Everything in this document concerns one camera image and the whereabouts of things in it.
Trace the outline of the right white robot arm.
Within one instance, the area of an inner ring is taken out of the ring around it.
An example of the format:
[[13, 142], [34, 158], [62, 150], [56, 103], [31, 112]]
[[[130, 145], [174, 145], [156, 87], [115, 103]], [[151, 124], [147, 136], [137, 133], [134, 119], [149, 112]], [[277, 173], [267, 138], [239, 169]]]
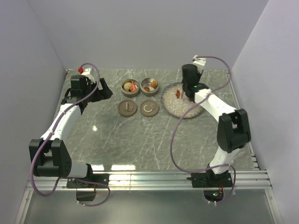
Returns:
[[251, 140], [248, 114], [244, 109], [236, 109], [212, 93], [205, 84], [200, 83], [201, 73], [194, 64], [182, 66], [182, 88], [185, 95], [203, 107], [218, 122], [218, 149], [208, 164], [206, 182], [215, 187], [222, 181], [229, 165], [242, 148]]

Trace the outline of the red shrimp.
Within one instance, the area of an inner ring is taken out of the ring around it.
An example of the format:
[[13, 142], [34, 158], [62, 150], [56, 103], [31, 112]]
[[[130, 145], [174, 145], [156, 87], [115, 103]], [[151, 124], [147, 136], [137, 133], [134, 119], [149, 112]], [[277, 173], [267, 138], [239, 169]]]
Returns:
[[130, 86], [129, 90], [131, 92], [134, 92], [137, 90], [137, 86], [135, 85], [134, 81], [131, 81], [131, 86]]

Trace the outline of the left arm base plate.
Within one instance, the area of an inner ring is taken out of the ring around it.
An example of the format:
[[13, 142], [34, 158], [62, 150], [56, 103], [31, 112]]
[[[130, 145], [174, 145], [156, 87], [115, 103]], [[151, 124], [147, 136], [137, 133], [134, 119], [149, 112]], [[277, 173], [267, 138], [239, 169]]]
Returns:
[[109, 184], [109, 174], [93, 174], [87, 178], [69, 178], [68, 189], [105, 189]]

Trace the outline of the beige steamed bun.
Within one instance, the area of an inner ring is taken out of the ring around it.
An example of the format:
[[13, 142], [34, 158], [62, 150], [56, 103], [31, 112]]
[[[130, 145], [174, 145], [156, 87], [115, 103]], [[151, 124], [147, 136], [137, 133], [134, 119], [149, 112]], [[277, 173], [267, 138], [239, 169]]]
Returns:
[[130, 82], [126, 82], [124, 85], [123, 85], [123, 89], [125, 91], [130, 91], [130, 88], [132, 87], [132, 84]]

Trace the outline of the brown lid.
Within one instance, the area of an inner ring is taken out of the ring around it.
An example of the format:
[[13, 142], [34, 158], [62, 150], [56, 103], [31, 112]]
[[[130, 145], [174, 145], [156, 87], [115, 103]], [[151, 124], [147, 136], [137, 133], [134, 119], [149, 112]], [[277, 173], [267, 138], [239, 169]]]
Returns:
[[154, 117], [159, 112], [159, 105], [156, 101], [145, 100], [140, 104], [140, 113], [145, 117]]
[[137, 112], [137, 104], [133, 100], [123, 100], [118, 104], [118, 113], [123, 117], [131, 117]]

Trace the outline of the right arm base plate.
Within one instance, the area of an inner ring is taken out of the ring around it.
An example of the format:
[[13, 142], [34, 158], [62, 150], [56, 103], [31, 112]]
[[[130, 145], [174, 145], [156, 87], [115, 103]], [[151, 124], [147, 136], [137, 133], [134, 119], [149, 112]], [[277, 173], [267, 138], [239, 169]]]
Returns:
[[228, 171], [218, 175], [211, 170], [208, 170], [205, 173], [191, 173], [191, 177], [187, 177], [187, 180], [192, 182], [193, 188], [217, 188], [220, 186], [233, 186], [232, 177]]

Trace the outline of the orange fried nugget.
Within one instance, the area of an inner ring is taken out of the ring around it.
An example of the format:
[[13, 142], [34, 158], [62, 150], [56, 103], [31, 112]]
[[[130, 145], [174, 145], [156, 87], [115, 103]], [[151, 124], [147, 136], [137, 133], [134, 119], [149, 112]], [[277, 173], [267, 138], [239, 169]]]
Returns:
[[151, 87], [156, 88], [157, 87], [157, 81], [153, 80], [150, 84]]

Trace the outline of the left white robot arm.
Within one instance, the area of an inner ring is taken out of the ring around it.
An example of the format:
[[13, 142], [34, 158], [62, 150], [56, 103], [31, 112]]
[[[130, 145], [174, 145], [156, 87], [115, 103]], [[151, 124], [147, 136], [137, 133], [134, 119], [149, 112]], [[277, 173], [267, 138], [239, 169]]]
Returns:
[[88, 103], [109, 99], [112, 94], [103, 78], [92, 82], [89, 76], [71, 77], [71, 86], [64, 94], [52, 125], [39, 139], [32, 139], [29, 143], [31, 176], [75, 177], [84, 188], [93, 185], [91, 166], [72, 161], [65, 143]]

